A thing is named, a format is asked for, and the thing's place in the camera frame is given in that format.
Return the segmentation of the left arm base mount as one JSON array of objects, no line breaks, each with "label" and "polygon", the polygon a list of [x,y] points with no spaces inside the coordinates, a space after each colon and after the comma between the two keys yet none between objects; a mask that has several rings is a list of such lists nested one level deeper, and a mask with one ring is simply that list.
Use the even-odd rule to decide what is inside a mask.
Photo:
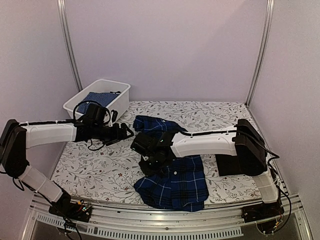
[{"label": "left arm base mount", "polygon": [[88,223],[92,215],[92,210],[92,204],[84,202],[84,200],[81,199],[77,202],[68,200],[61,203],[54,202],[49,207],[48,212],[66,219]]}]

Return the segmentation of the blue plaid long sleeve shirt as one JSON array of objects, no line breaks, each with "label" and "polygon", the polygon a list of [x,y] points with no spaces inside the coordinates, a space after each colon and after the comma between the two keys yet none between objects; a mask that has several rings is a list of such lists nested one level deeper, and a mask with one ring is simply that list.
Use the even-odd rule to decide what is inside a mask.
[{"label": "blue plaid long sleeve shirt", "polygon": [[209,197],[200,155],[175,159],[159,173],[142,177],[133,187],[144,204],[163,210],[201,211]]}]

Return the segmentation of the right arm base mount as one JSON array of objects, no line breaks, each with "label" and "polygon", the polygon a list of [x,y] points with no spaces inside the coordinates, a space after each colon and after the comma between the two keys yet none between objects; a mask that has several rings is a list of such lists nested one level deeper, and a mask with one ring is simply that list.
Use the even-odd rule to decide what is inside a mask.
[{"label": "right arm base mount", "polygon": [[255,222],[257,229],[264,235],[275,233],[283,220],[284,213],[281,203],[259,203],[241,208],[244,222]]}]

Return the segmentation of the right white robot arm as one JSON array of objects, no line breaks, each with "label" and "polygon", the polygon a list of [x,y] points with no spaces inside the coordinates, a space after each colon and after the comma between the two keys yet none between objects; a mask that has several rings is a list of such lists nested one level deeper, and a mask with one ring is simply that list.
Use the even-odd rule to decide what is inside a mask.
[{"label": "right white robot arm", "polygon": [[266,148],[262,137],[246,119],[239,119],[235,125],[213,131],[165,131],[159,138],[140,132],[130,148],[147,158],[151,170],[157,170],[174,159],[187,156],[234,157],[241,174],[251,177],[260,192],[262,204],[258,213],[262,218],[269,218],[281,203],[277,173],[267,160],[268,155],[275,159],[279,156]]}]

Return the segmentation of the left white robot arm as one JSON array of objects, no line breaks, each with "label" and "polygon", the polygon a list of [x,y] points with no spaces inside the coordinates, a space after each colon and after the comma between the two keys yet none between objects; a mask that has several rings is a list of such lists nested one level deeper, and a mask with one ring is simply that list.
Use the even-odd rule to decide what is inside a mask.
[{"label": "left white robot arm", "polygon": [[118,112],[92,101],[82,116],[70,119],[19,122],[9,119],[0,136],[0,164],[4,173],[45,198],[63,216],[74,213],[70,194],[50,180],[28,159],[41,148],[67,143],[98,141],[107,147],[131,138],[134,133],[125,123],[117,123]]}]

